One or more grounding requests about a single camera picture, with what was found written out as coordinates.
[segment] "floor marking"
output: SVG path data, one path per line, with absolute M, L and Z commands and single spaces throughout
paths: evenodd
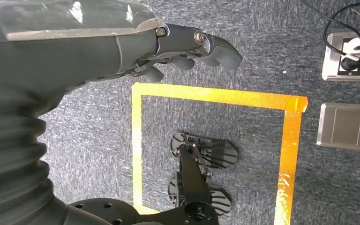
M 143 206 L 142 200 L 142 96 L 182 98 L 284 110 L 274 224 L 290 224 L 301 116 L 308 105 L 307 97 L 170 84 L 135 83 L 132 87 L 133 205 L 140 214 L 159 213 L 159 211 Z

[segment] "black cable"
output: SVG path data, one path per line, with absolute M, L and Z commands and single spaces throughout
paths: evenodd
M 354 7 L 354 6 L 360 6 L 360 2 L 351 4 L 351 5 L 348 5 L 348 6 L 345 6 L 345 7 L 341 8 L 341 9 L 339 9 L 339 11 L 337 11 L 335 14 L 333 14 L 332 19 L 335 19 L 335 17 L 336 17 L 337 15 L 339 15 L 340 13 L 342 13 L 343 11 L 345 11 L 346 9 L 351 8 L 351 7 Z M 325 42 L 326 46 L 328 46 L 330 49 L 332 49 L 333 51 L 335 51 L 335 52 L 338 53 L 338 51 L 340 51 L 340 50 L 338 50 L 337 48 L 335 48 L 334 46 L 332 46 L 332 45 L 329 43 L 328 38 L 327 38 L 327 36 L 328 36 L 328 35 L 327 35 L 327 34 L 328 34 L 328 28 L 329 28 L 329 26 L 330 26 L 331 23 L 332 23 L 332 21 L 329 21 L 329 22 L 326 24 L 326 26 L 325 26 L 325 30 L 323 31 L 323 41 Z
M 334 52 L 338 53 L 338 54 L 341 54 L 341 55 L 347 55 L 345 52 L 335 48 L 334 46 L 332 46 L 328 40 L 327 40 L 327 32 L 328 32 L 328 28 L 330 26 L 330 24 L 332 22 L 335 22 L 337 24 L 340 24 L 350 30 L 352 30 L 353 32 L 355 32 L 355 34 L 357 34 L 358 38 L 360 39 L 360 32 L 358 30 L 356 30 L 355 28 L 353 28 L 352 26 L 350 25 L 347 25 L 345 23 L 342 23 L 340 21 L 337 21 L 335 20 L 335 17 L 340 14 L 341 12 L 343 12 L 344 10 L 348 9 L 348 8 L 351 8 L 351 7 L 354 7 L 354 6 L 360 6 L 360 2 L 359 3 L 354 3 L 354 4 L 351 4 L 351 5 L 348 5 L 346 7 L 343 7 L 341 8 L 339 11 L 337 11 L 332 17 L 329 17 L 327 15 L 325 15 L 324 13 L 320 12 L 318 9 L 316 9 L 315 7 L 313 7 L 312 5 L 308 4 L 305 0 L 300 0 L 303 4 L 305 4 L 306 6 L 308 6 L 310 9 L 312 9 L 313 11 L 315 11 L 317 14 L 319 14 L 320 16 L 326 18 L 329 20 L 329 22 L 326 24 L 325 26 L 325 30 L 323 32 L 323 41 L 325 42 L 326 46 L 328 48 L 330 48 L 331 50 L 333 50 Z

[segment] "black metal plate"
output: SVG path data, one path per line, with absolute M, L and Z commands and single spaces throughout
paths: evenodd
M 113 225 L 132 225 L 139 218 L 139 213 L 133 206 L 110 198 L 87 199 L 70 205 L 100 217 Z

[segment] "clear plastic cover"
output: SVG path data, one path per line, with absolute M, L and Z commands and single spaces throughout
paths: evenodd
M 126 35 L 163 25 L 137 0 L 0 0 L 0 29 L 9 41 Z

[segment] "metal screw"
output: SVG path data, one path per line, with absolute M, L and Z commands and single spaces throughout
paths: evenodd
M 166 35 L 166 30 L 163 27 L 159 27 L 155 29 L 155 33 L 157 34 L 158 37 L 163 37 Z
M 194 33 L 194 39 L 197 44 L 203 45 L 203 43 L 205 42 L 205 35 L 202 33 L 202 31 L 197 30 Z

